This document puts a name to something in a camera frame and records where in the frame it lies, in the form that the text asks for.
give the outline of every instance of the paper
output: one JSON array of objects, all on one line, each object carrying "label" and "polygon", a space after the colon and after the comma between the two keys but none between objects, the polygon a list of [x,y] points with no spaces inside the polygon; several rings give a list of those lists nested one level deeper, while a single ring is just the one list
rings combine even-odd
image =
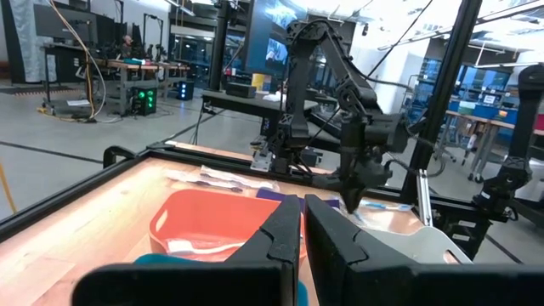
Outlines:
[{"label": "paper", "polygon": [[90,106],[91,104],[87,99],[82,100],[67,100],[68,106]]},{"label": "paper", "polygon": [[495,96],[492,96],[492,95],[485,95],[485,97],[484,97],[484,103],[487,103],[487,104],[493,104],[493,103],[495,103]]}]

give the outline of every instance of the orange basket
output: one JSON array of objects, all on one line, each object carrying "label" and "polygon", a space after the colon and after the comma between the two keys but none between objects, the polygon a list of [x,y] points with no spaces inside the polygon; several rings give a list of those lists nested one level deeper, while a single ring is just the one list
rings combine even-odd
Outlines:
[{"label": "orange basket", "polygon": [[[245,243],[279,205],[278,201],[203,190],[177,191],[151,220],[151,251],[222,262]],[[302,214],[301,233],[304,233]],[[301,239],[300,262],[305,257],[306,246]]]}]

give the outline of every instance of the white wall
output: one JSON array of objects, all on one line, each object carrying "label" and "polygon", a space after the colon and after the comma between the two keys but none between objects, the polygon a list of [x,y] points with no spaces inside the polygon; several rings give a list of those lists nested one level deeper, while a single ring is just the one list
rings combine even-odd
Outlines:
[{"label": "white wall", "polygon": [[[361,33],[362,31],[363,25],[355,27],[355,33]],[[354,36],[349,54],[353,56],[354,64],[364,74],[368,75],[377,62],[385,55],[385,51],[377,50],[378,47],[387,43],[384,38],[383,32],[377,28],[372,28],[372,26],[367,36]],[[429,40],[424,40],[396,47],[369,77],[408,84],[410,76],[419,74],[421,70],[428,43]],[[380,83],[374,84],[372,82],[371,85],[376,90],[377,103],[384,113],[396,113],[400,111],[405,89]]]},{"label": "white wall", "polygon": [[[162,45],[168,50],[168,29],[170,26],[168,13],[170,12],[170,4],[162,0],[124,0],[124,22],[128,23],[129,33],[132,30],[132,24],[139,25],[142,31],[142,39],[144,38],[144,13],[153,14],[164,20],[164,28],[162,32]],[[121,20],[121,16],[116,12],[116,5],[113,0],[92,0],[91,11],[96,14],[104,14],[117,22]],[[145,43],[147,45],[158,44],[160,39],[161,28],[156,20],[147,19]]]},{"label": "white wall", "polygon": [[[544,61],[543,51],[525,51],[519,54],[516,63],[530,63],[530,62],[542,62]],[[513,67],[513,73],[508,79],[508,85],[518,85],[519,73],[527,68],[526,66]]]}]

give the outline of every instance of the computer monitor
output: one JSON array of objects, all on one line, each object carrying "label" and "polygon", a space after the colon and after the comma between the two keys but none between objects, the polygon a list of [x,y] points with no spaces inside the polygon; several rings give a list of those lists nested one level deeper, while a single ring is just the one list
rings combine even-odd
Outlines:
[{"label": "computer monitor", "polygon": [[254,0],[250,4],[244,50],[244,71],[272,76],[287,65],[286,28],[308,14],[290,0]]},{"label": "computer monitor", "polygon": [[[67,8],[57,8],[84,43],[98,43],[96,15]],[[75,39],[49,5],[34,4],[36,34],[43,37]]]}]

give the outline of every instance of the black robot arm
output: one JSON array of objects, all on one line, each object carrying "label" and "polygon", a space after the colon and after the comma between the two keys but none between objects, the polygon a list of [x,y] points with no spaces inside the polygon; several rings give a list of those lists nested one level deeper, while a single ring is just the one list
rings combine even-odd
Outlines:
[{"label": "black robot arm", "polygon": [[544,66],[533,65],[523,69],[518,77],[518,90],[518,120],[513,130],[508,157],[502,163],[497,176],[485,180],[484,188],[473,198],[476,205],[489,213],[504,213],[515,191],[531,179],[527,154],[544,94]]},{"label": "black robot arm", "polygon": [[336,190],[350,213],[359,205],[363,192],[384,185],[393,173],[382,165],[387,151],[402,152],[409,134],[400,114],[384,115],[377,96],[351,62],[339,36],[326,20],[295,21],[287,27],[289,79],[286,113],[277,133],[259,153],[273,154],[271,170],[289,173],[300,161],[300,152],[309,145],[304,100],[309,80],[309,60],[319,45],[337,79],[336,94],[346,112],[340,139],[340,167],[330,175],[312,175],[315,187]]}]

